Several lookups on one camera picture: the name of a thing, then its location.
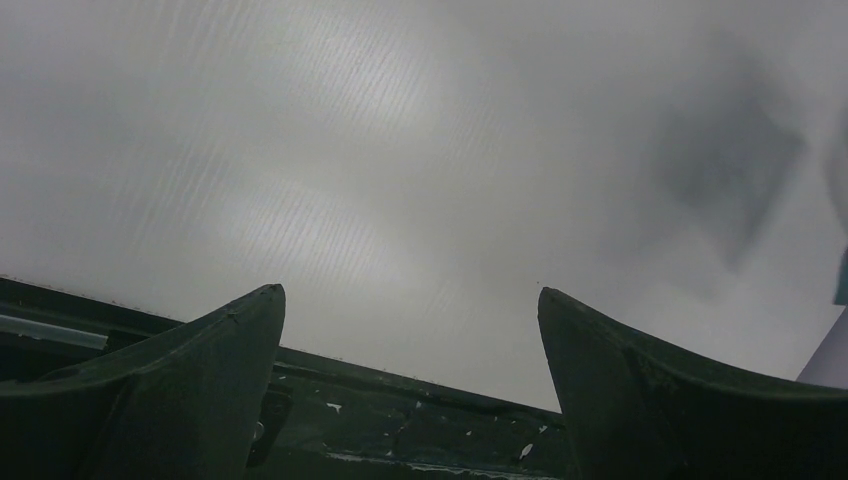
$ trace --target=white paint chip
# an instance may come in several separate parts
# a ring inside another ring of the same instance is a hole
[[[528,443],[527,446],[524,447],[523,450],[521,450],[521,456],[518,457],[518,459],[523,460],[524,457],[526,457],[527,455],[530,454],[530,450],[533,450],[533,444],[532,443]]]

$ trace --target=white speck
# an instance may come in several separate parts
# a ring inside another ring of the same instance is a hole
[[[526,457],[527,455],[530,454],[530,450],[533,450],[533,444],[532,443],[528,443],[527,446],[524,447],[523,450],[521,450],[521,456],[518,457],[518,459],[524,460],[524,457]]]

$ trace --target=white surface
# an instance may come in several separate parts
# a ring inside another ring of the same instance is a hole
[[[705,25],[816,63],[797,11],[724,3],[0,0],[0,271],[179,320],[281,282],[289,347],[552,410],[544,285],[794,378],[838,315],[817,166],[738,276],[599,248]]]

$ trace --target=floor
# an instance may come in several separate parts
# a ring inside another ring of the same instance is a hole
[[[0,0],[0,273],[184,321],[279,282],[289,347],[555,411],[542,286],[794,379],[841,311],[819,4]],[[716,29],[807,106],[734,268],[642,174]]]

